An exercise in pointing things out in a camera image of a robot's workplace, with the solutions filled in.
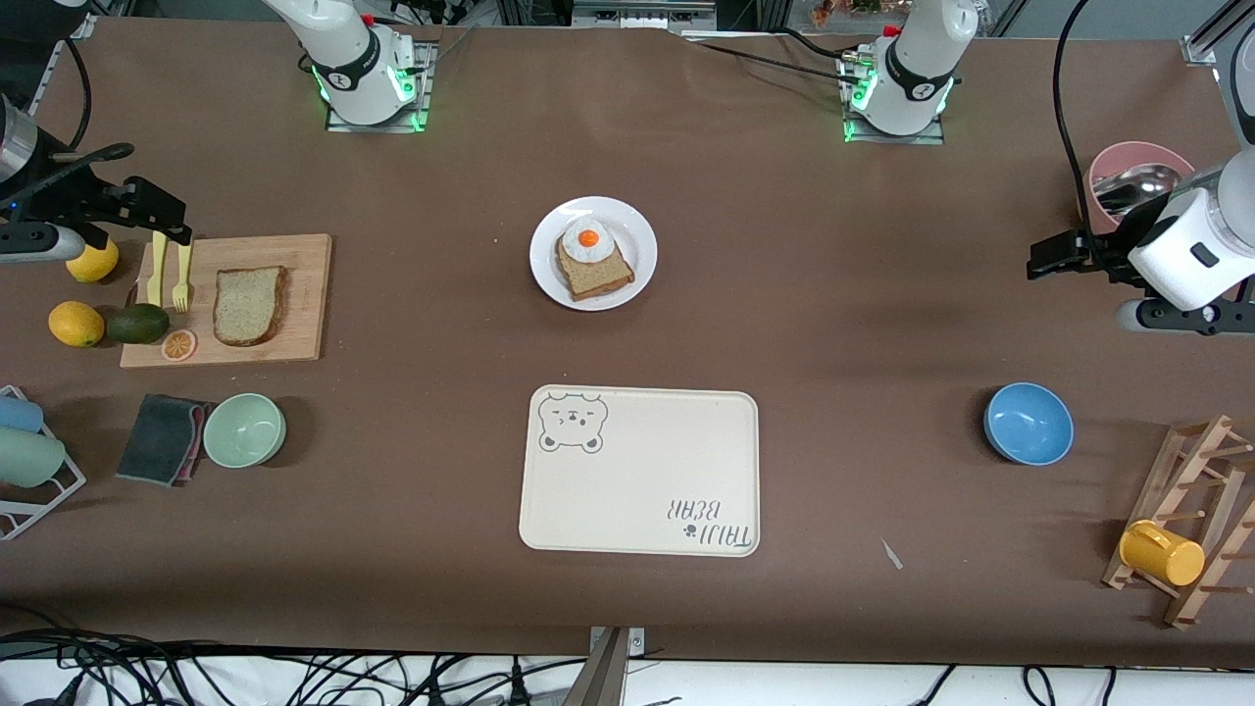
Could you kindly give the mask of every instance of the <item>fried egg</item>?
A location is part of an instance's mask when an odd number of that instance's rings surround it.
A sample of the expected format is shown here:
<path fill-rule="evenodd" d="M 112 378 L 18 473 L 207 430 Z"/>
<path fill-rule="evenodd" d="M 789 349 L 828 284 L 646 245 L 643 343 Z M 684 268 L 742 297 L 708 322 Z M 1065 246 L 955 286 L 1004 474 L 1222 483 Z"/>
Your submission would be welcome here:
<path fill-rule="evenodd" d="M 600 262 L 615 251 L 615 238 L 596 218 L 581 216 L 562 233 L 562 248 L 580 262 Z"/>

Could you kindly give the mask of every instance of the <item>orange slice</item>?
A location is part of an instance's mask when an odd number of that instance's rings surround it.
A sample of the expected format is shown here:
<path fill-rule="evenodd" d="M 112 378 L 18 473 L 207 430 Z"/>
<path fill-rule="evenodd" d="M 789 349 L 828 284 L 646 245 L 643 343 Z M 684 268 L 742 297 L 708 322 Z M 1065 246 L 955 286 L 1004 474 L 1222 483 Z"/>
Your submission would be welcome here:
<path fill-rule="evenodd" d="M 191 359 L 192 352 L 196 352 L 196 334 L 186 327 L 171 331 L 161 344 L 161 357 L 171 364 Z"/>

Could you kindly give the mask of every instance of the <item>bear face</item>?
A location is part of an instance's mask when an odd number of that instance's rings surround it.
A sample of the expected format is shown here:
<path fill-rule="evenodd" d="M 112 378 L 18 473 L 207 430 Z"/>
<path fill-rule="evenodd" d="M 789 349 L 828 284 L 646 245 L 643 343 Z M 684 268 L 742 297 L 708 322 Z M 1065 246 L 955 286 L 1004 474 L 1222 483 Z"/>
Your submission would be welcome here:
<path fill-rule="evenodd" d="M 550 395 L 537 414 L 541 416 L 541 449 L 557 451 L 562 446 L 579 446 L 586 454 L 601 451 L 601 425 L 610 411 L 601 398 L 584 395 Z"/>

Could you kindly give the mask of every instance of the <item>folded cloth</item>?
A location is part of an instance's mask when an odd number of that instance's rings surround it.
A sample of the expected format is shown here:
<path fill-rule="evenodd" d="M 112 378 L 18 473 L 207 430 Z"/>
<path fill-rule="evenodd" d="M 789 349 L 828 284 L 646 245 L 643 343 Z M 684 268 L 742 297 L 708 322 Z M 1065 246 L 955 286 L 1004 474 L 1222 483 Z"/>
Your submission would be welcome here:
<path fill-rule="evenodd" d="M 186 485 L 201 450 L 201 430 L 210 405 L 164 395 L 146 395 L 131 429 L 118 478 L 169 488 Z"/>

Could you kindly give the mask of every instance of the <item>bowl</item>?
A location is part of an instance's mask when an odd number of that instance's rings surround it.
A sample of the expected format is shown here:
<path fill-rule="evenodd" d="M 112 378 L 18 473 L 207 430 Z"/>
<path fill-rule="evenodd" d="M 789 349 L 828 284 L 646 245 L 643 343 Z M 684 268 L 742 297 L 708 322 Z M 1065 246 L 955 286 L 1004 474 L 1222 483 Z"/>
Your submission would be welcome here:
<path fill-rule="evenodd" d="M 1017 464 L 1049 466 L 1072 449 L 1072 415 L 1058 395 L 1040 385 L 1017 382 L 989 401 L 985 436 Z"/>
<path fill-rule="evenodd" d="M 287 423 L 270 399 L 245 393 L 217 406 L 205 424 L 205 453 L 225 469 L 265 464 L 287 436 Z"/>
<path fill-rule="evenodd" d="M 1123 216 L 1112 216 L 1094 196 L 1094 183 L 1141 164 L 1165 164 L 1172 167 L 1185 181 L 1194 173 L 1194 166 L 1185 157 L 1160 147 L 1152 142 L 1117 142 L 1094 157 L 1086 172 L 1086 208 L 1089 211 L 1089 224 L 1094 234 L 1116 232 Z"/>

